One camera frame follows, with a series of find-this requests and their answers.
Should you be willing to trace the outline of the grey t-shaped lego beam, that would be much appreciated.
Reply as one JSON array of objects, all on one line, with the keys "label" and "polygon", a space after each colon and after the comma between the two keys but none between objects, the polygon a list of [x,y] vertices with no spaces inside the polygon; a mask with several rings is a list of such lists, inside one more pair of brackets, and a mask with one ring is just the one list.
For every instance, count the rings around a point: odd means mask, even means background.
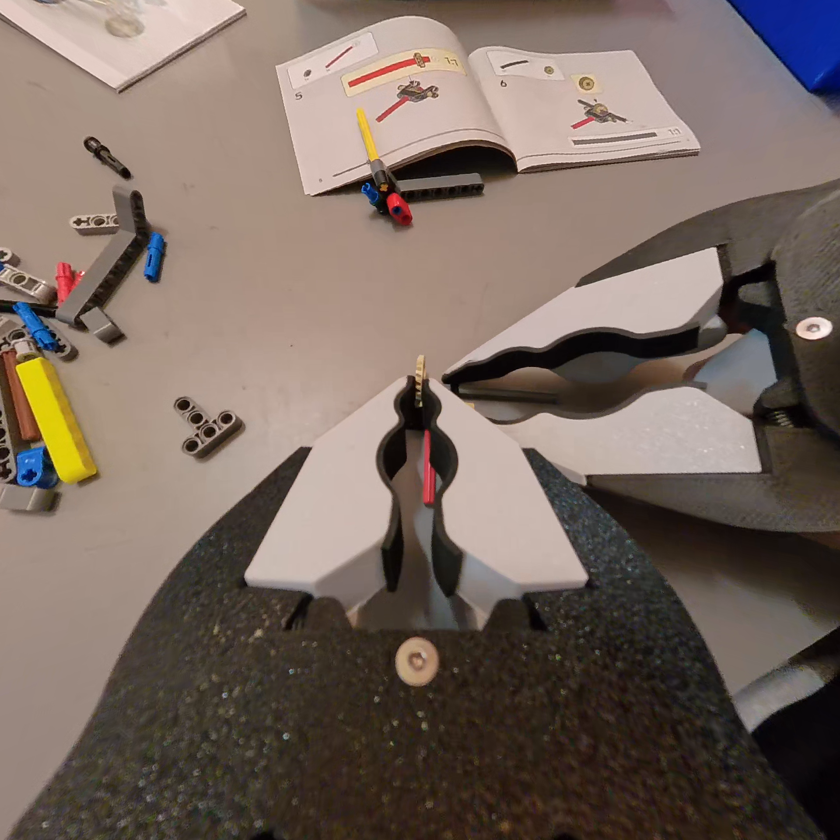
[{"label": "grey t-shaped lego beam", "polygon": [[186,395],[176,398],[173,407],[191,428],[181,450],[195,460],[210,457],[245,428],[242,418],[232,411],[224,410],[212,416]]}]

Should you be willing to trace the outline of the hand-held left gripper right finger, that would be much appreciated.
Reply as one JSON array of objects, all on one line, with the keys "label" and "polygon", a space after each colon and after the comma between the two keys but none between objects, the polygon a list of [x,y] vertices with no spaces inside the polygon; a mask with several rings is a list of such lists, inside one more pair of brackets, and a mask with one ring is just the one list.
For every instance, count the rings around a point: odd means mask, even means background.
[{"label": "hand-held left gripper right finger", "polygon": [[436,380],[423,385],[440,480],[434,576],[485,624],[501,601],[585,587],[589,575],[522,449]]}]

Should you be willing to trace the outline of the yellow axle lego subassembly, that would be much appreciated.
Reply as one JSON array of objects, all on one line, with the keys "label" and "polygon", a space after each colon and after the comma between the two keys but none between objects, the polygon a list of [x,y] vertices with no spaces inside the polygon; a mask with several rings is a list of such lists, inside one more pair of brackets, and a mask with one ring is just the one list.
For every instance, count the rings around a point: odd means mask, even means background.
[{"label": "yellow axle lego subassembly", "polygon": [[413,224],[413,213],[403,197],[395,177],[390,173],[375,147],[371,126],[362,108],[356,110],[371,177],[361,186],[361,193],[377,213],[388,216],[402,226]]}]

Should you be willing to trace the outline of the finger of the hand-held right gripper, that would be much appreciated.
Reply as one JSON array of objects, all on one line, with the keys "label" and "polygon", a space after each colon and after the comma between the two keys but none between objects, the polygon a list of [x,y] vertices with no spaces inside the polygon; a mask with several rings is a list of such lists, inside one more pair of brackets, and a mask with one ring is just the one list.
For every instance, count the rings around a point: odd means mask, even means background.
[{"label": "finger of the hand-held right gripper", "polygon": [[648,361],[696,351],[701,329],[718,315],[723,284],[718,249],[705,248],[570,288],[468,353],[443,381],[577,370],[593,355]]},{"label": "finger of the hand-held right gripper", "polygon": [[705,360],[694,381],[648,389],[609,413],[495,425],[581,486],[607,476],[759,474],[753,407],[774,383],[770,341],[750,331]]}]

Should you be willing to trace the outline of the black lego axle pin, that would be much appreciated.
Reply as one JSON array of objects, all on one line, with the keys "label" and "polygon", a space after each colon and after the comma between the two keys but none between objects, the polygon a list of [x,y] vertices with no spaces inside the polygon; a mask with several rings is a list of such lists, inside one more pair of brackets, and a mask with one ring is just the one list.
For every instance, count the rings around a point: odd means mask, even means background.
[{"label": "black lego axle pin", "polygon": [[101,141],[93,136],[87,136],[83,141],[83,147],[89,152],[97,161],[108,167],[112,172],[118,175],[125,181],[130,181],[133,178],[129,167],[122,163],[110,151],[110,148],[104,145]]}]

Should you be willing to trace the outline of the blue plastic bin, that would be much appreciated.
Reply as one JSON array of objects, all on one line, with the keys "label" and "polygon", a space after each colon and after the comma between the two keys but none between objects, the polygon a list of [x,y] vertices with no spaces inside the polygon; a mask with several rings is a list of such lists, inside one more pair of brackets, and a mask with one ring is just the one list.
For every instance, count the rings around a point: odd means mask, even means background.
[{"label": "blue plastic bin", "polygon": [[730,1],[811,93],[839,92],[838,1]]}]

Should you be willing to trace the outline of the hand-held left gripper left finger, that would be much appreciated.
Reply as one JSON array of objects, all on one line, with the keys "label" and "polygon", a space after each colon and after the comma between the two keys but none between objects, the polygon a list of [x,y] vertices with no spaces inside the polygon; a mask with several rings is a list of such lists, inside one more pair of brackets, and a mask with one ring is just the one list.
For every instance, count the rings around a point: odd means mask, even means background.
[{"label": "hand-held left gripper left finger", "polygon": [[376,464],[402,419],[394,381],[311,447],[246,572],[251,587],[364,604],[385,588],[392,492]]}]

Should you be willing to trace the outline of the pile of loose lego pieces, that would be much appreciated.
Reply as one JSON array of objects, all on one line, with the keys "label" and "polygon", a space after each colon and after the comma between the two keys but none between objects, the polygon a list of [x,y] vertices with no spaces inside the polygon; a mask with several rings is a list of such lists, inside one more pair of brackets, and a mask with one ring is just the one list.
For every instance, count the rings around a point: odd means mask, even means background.
[{"label": "pile of loose lego pieces", "polygon": [[[117,231],[84,277],[52,311],[52,317],[59,322],[85,329],[104,343],[121,341],[123,334],[103,307],[151,240],[142,193],[115,186],[112,198]],[[44,356],[44,352],[55,353],[54,346],[51,332],[47,332],[44,344],[37,350],[16,350],[16,371],[57,479],[75,485],[94,477],[98,467],[56,368]]]}]

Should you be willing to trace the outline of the open lego instruction booklet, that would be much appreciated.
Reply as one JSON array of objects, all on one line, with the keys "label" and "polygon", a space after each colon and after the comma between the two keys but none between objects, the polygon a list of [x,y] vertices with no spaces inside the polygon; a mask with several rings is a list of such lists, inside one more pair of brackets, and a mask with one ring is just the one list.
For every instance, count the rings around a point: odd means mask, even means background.
[{"label": "open lego instruction booklet", "polygon": [[428,17],[393,17],[276,66],[303,192],[371,173],[357,111],[391,171],[457,148],[518,173],[691,156],[697,136],[631,50],[467,52]]}]

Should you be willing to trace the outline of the closed lego instruction booklet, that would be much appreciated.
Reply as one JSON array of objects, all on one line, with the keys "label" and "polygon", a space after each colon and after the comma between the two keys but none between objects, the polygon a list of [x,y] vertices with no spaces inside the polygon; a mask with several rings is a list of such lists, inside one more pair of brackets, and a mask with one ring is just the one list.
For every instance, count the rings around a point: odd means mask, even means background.
[{"label": "closed lego instruction booklet", "polygon": [[124,91],[246,15],[231,1],[2,1],[2,20]]}]

